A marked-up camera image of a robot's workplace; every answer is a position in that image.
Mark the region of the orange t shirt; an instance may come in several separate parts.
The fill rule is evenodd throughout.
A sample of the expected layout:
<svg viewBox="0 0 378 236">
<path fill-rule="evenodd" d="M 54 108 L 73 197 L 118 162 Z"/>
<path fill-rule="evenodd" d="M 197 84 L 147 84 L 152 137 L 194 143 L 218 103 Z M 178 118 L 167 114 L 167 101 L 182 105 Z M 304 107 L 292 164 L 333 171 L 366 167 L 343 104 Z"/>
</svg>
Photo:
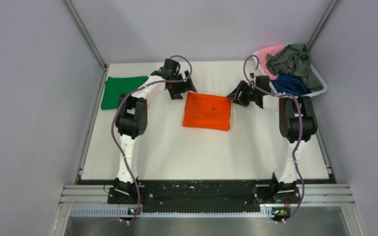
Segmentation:
<svg viewBox="0 0 378 236">
<path fill-rule="evenodd" d="M 229 131 L 231 107 L 229 98 L 190 92 L 187 95 L 183 126 Z"/>
</svg>

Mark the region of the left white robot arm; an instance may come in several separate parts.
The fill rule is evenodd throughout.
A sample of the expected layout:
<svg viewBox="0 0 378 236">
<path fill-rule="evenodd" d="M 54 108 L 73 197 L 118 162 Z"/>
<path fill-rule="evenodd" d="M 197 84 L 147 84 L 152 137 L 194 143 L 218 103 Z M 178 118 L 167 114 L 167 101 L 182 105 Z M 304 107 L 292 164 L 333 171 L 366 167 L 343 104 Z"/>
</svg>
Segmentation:
<svg viewBox="0 0 378 236">
<path fill-rule="evenodd" d="M 137 138 L 143 135 L 148 127 L 148 106 L 163 91 L 168 91 L 171 100 L 182 100 L 183 94 L 196 92 L 191 79 L 193 72 L 181 72 L 181 64 L 176 60 L 178 55 L 166 58 L 160 69 L 153 71 L 147 81 L 137 89 L 119 96 L 118 107 L 111 123 L 111 136 L 120 150 L 120 167 L 114 187 L 126 203 L 142 203 L 142 195 L 138 186 L 137 173 L 132 169 L 135 160 L 133 152 Z"/>
</svg>

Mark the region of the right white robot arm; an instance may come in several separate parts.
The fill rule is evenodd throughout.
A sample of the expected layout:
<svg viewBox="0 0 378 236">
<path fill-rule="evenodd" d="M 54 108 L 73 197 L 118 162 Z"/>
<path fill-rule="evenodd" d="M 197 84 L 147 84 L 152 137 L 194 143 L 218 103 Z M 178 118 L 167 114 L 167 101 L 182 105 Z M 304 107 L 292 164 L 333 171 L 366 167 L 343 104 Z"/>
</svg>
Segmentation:
<svg viewBox="0 0 378 236">
<path fill-rule="evenodd" d="M 268 76 L 256 76 L 255 81 L 240 81 L 227 95 L 233 103 L 247 107 L 254 103 L 261 109 L 273 110 L 279 115 L 279 131 L 284 138 L 282 153 L 272 173 L 269 189 L 255 192 L 258 203 L 272 200 L 275 203 L 300 201 L 297 182 L 304 183 L 299 171 L 299 159 L 305 144 L 317 132 L 317 120 L 309 96 L 274 94 Z"/>
</svg>

